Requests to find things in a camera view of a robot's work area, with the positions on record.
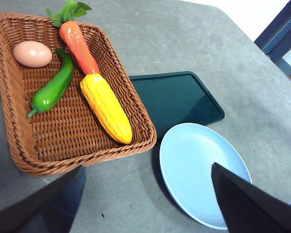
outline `brown wicker basket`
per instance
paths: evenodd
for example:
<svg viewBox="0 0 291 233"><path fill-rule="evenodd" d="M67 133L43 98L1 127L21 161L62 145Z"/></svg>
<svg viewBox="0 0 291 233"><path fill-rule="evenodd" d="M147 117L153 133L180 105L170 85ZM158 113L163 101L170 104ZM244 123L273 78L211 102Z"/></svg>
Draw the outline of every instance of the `brown wicker basket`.
<svg viewBox="0 0 291 233"><path fill-rule="evenodd" d="M47 17L0 14L0 93L7 139L18 168L32 175L52 175L151 149L156 142L155 128L106 34L97 26L78 22L102 76L129 118L130 145L112 140L90 110L79 87L83 73L51 22ZM48 46L51 63L28 68L16 62L12 49L25 40ZM33 94L60 69L57 47L65 48L73 59L73 81L51 111L26 119Z"/></svg>

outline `pepper stem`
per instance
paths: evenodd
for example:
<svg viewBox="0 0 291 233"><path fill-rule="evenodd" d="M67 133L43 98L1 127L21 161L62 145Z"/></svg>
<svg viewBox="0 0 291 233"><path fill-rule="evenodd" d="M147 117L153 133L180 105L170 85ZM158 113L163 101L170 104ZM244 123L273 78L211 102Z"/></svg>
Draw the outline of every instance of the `pepper stem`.
<svg viewBox="0 0 291 233"><path fill-rule="evenodd" d="M36 112L37 112L37 110L35 110L35 109L33 109L31 112L29 112L27 115L27 119L31 118Z"/></svg>

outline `corn cob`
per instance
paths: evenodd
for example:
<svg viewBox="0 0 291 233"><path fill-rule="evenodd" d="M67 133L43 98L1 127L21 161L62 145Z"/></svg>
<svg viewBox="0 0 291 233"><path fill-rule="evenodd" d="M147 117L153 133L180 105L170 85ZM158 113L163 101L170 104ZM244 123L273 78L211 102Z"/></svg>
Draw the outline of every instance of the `corn cob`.
<svg viewBox="0 0 291 233"><path fill-rule="evenodd" d="M98 73L86 75L80 83L82 93L103 128L117 142L129 144L129 120L107 81Z"/></svg>

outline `plastic vegetable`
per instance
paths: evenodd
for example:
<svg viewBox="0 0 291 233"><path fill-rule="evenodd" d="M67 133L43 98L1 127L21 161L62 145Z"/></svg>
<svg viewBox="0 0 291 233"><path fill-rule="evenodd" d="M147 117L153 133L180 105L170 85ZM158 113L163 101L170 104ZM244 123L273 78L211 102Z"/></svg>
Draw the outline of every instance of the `plastic vegetable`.
<svg viewBox="0 0 291 233"><path fill-rule="evenodd" d="M60 27L61 38L70 48L84 74L100 74L96 59L91 55L80 27L73 21L74 17L83 16L87 14L86 11L91 9L85 3L68 0L65 8L56 14L53 14L49 9L47 9L47 13L51 19L55 20L52 25Z"/></svg>
<svg viewBox="0 0 291 233"><path fill-rule="evenodd" d="M32 111L28 113L27 118L31 118L35 113L41 114L51 110L70 85L74 72L73 63L61 48L56 51L62 60L62 67L54 78L34 94L31 102Z"/></svg>
<svg viewBox="0 0 291 233"><path fill-rule="evenodd" d="M96 114L103 128L117 142L129 144L132 130L129 120L107 81L100 75L95 58L91 55L80 27L74 17L87 14L92 8L75 0L67 0L66 6L53 14L47 9L48 16L55 21L52 25L60 27L63 41L76 57L86 75L81 81L81 90Z"/></svg>
<svg viewBox="0 0 291 233"><path fill-rule="evenodd" d="M100 74L88 74L80 86L107 133L117 142L131 143L129 120L107 81Z"/></svg>

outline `light blue plate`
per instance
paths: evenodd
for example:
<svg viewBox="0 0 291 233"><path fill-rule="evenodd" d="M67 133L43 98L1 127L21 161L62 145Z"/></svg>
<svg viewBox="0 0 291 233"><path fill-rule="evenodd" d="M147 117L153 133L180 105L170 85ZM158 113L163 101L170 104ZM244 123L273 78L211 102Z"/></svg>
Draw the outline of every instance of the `light blue plate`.
<svg viewBox="0 0 291 233"><path fill-rule="evenodd" d="M196 221L226 230L211 180L214 162L252 183L246 165L233 146L205 126L179 124L162 140L162 176L175 202Z"/></svg>

